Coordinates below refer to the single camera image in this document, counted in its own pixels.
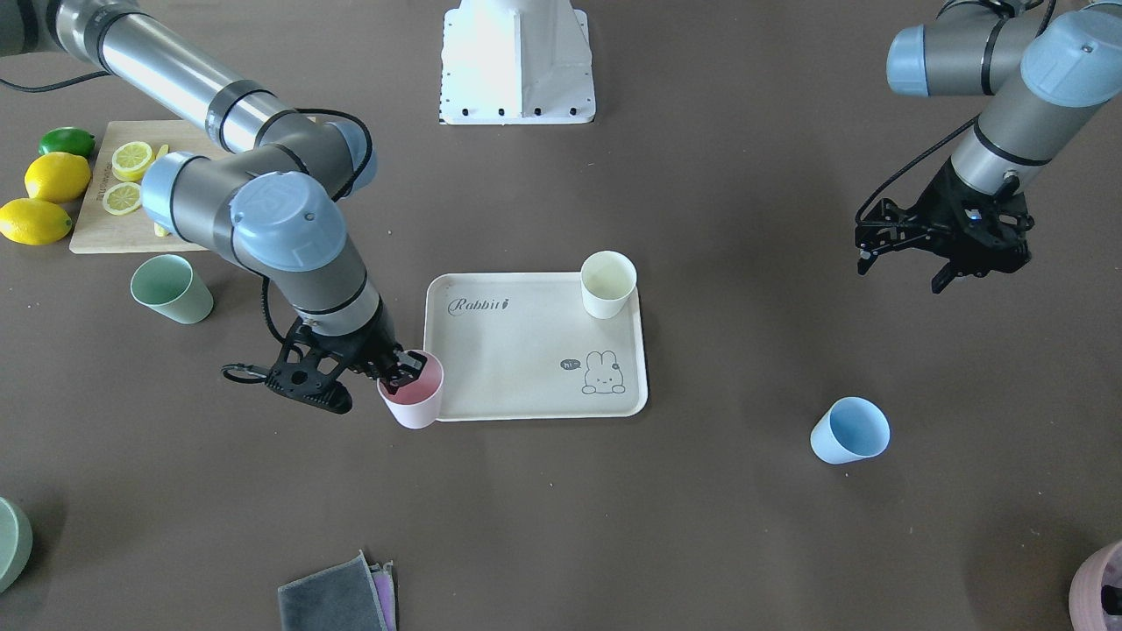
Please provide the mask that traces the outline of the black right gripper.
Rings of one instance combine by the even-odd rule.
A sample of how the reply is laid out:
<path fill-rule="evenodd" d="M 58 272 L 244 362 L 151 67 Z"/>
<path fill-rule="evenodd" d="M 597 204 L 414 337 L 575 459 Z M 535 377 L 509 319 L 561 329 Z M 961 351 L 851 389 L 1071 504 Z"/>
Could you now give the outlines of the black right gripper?
<path fill-rule="evenodd" d="M 423 353 L 405 351 L 396 341 L 392 316 L 380 304 L 368 323 L 337 337 L 295 321 L 265 384 L 280 396 L 341 415 L 352 410 L 352 397 L 339 382 L 344 369 L 401 388 L 420 379 L 426 364 Z"/>

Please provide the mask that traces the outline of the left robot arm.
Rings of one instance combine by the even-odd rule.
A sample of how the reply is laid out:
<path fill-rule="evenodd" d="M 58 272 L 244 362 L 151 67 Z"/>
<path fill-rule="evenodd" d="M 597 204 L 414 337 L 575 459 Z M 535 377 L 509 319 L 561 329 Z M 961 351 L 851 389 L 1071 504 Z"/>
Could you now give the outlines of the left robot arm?
<path fill-rule="evenodd" d="M 888 83 L 905 97 L 990 97 L 951 132 L 959 145 L 914 205 L 871 195 L 855 216 L 859 274 L 888 252 L 942 257 L 931 280 L 1011 274 L 1031 259 L 1026 188 L 1121 86 L 1121 8 L 1094 1 L 1059 17 L 1031 1 L 947 1 L 898 33 Z"/>

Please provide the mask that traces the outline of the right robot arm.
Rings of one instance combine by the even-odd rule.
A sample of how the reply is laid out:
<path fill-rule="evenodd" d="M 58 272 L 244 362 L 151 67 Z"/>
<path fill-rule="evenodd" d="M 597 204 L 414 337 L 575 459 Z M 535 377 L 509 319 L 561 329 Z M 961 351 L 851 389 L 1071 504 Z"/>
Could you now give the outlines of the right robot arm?
<path fill-rule="evenodd" d="M 376 379 L 385 397 L 426 373 L 427 357 L 397 342 L 337 207 L 375 174 L 360 120 L 333 110 L 327 124 L 313 121 L 134 1 L 4 1 L 4 56 L 44 51 L 123 79 L 228 153 L 173 152 L 142 179 L 157 225 L 257 274 L 296 313 L 270 367 L 227 365 L 227 379 L 344 413 L 352 397 L 342 372 Z"/>

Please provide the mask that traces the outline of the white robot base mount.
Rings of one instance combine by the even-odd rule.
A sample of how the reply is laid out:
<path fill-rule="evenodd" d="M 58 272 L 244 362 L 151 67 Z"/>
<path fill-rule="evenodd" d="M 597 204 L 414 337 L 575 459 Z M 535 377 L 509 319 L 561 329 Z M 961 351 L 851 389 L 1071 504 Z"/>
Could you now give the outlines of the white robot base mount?
<path fill-rule="evenodd" d="M 569 1 L 462 1 L 444 13 L 438 120 L 590 124 L 588 19 Z"/>

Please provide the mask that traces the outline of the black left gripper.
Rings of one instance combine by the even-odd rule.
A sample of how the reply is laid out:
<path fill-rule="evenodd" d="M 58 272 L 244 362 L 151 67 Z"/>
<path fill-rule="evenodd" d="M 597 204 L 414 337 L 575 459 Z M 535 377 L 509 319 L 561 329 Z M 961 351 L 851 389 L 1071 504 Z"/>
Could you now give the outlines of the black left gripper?
<path fill-rule="evenodd" d="M 962 182 L 946 161 L 914 205 L 901 208 L 885 196 L 857 219 L 858 274 L 888 252 L 909 248 L 947 260 L 931 278 L 934 294 L 958 277 L 1017 272 L 1033 258 L 1026 234 L 1034 227 L 1019 188 L 1020 179 L 1008 174 L 994 195 L 985 195 Z"/>

